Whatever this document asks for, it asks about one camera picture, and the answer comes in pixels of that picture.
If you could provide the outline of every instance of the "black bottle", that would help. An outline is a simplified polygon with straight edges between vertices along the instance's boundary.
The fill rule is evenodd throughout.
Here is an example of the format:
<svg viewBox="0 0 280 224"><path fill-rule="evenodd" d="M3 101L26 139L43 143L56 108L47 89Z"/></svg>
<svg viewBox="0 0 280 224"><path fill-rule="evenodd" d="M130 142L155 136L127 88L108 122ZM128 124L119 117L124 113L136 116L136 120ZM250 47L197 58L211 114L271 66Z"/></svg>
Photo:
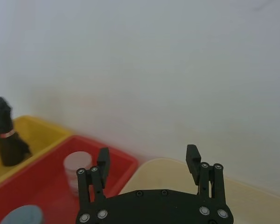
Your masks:
<svg viewBox="0 0 280 224"><path fill-rule="evenodd" d="M29 146L14 130L11 107L0 97L0 158L4 166L21 163L31 156Z"/></svg>

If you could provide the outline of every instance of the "white wall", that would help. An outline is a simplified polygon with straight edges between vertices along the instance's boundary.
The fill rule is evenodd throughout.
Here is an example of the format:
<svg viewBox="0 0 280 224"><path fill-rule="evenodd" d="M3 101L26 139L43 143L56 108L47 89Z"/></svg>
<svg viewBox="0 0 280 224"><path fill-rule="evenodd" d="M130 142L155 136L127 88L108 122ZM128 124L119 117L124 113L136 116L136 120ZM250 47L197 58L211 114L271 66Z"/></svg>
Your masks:
<svg viewBox="0 0 280 224"><path fill-rule="evenodd" d="M1 0L0 95L280 195L280 0Z"/></svg>

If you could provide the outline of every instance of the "black object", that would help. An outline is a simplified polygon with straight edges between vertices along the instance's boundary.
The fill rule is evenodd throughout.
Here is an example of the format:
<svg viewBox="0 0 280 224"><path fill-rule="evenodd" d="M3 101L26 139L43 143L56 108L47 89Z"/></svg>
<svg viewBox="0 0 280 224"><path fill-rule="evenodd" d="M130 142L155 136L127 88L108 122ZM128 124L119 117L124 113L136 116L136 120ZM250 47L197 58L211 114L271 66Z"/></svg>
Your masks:
<svg viewBox="0 0 280 224"><path fill-rule="evenodd" d="M80 211L76 224L233 223L233 215L225 202L223 166L218 163L213 166L201 163L201 156L195 145L187 146L186 161L198 186L197 195L156 189L137 190L106 198L102 189L110 167L107 148L101 149L99 161L96 167L77 171ZM89 185L93 185L94 202L90 202Z"/></svg>
<svg viewBox="0 0 280 224"><path fill-rule="evenodd" d="M0 97L0 158L3 165L17 165L30 155L29 146L14 131L11 107Z"/></svg>

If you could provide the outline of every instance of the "beige bin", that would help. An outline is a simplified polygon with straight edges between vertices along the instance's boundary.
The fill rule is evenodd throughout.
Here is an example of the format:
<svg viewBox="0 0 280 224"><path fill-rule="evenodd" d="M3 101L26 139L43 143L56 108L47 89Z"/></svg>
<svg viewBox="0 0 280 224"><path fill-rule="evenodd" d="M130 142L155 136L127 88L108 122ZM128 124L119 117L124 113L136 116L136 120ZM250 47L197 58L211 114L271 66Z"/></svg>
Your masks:
<svg viewBox="0 0 280 224"><path fill-rule="evenodd" d="M280 224L280 198L225 178L227 205L234 224ZM126 193L138 189L171 189L197 193L186 164L171 159L155 159L144 163L122 189Z"/></svg>

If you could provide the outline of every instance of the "orange band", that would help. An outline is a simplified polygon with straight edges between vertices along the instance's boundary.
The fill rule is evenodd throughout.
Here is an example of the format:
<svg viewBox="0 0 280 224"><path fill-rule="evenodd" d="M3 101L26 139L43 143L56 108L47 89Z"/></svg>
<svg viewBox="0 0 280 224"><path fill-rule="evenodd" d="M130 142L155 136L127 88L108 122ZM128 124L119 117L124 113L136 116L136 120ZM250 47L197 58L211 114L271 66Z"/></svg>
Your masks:
<svg viewBox="0 0 280 224"><path fill-rule="evenodd" d="M11 130L10 132L5 133L5 134L0 134L0 138L6 139L6 138L12 136L13 134L14 134L14 129Z"/></svg>

